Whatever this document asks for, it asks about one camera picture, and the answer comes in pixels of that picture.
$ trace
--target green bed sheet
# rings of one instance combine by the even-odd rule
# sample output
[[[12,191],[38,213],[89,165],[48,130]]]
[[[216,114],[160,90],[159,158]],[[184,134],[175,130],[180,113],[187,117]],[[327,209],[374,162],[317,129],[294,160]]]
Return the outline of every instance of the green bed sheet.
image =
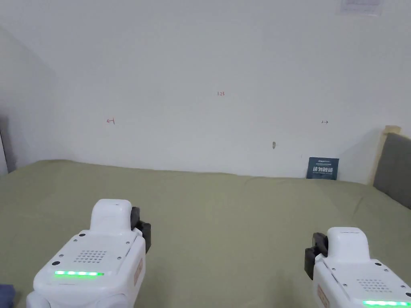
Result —
[[[361,184],[40,161],[2,177],[0,196],[0,283],[17,307],[102,198],[152,224],[139,308],[315,307],[304,249],[333,226],[360,227],[411,283],[411,211]]]

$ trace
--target wooden headboard frame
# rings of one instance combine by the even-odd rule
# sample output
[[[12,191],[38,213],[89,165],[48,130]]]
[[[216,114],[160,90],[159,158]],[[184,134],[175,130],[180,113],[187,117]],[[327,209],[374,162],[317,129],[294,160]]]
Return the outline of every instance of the wooden headboard frame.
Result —
[[[386,125],[385,129],[381,133],[380,141],[379,141],[378,147],[377,147],[377,154],[375,156],[374,164],[373,164],[372,169],[371,169],[371,174],[370,174],[370,177],[369,177],[369,180],[368,180],[368,185],[372,186],[374,184],[374,179],[375,179],[375,174],[377,172],[378,163],[380,161],[381,154],[383,152],[384,144],[385,144],[385,141],[387,139],[387,134],[389,134],[389,133],[395,133],[395,134],[400,135],[401,134],[401,127],[396,126],[396,125]]]

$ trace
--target dark blue object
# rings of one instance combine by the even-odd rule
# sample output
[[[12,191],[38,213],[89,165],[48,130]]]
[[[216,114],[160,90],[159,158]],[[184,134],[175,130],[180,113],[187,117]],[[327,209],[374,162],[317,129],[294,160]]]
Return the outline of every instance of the dark blue object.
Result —
[[[337,179],[338,158],[310,157],[307,179]]]
[[[16,291],[12,285],[0,285],[0,308],[13,308]]]

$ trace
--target blue sign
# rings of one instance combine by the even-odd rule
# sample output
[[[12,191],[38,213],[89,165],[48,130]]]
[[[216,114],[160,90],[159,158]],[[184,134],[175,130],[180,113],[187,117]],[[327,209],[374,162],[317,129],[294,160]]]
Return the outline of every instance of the blue sign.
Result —
[[[338,158],[310,157],[307,179],[337,179]]]

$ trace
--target green led light strip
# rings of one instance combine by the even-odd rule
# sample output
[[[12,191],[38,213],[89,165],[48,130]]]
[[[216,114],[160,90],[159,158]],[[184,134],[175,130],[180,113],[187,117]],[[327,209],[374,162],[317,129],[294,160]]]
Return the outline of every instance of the green led light strip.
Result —
[[[55,271],[56,275],[78,275],[78,276],[104,276],[104,273],[97,273],[95,271]]]
[[[363,301],[367,306],[411,306],[411,303],[405,301]]]

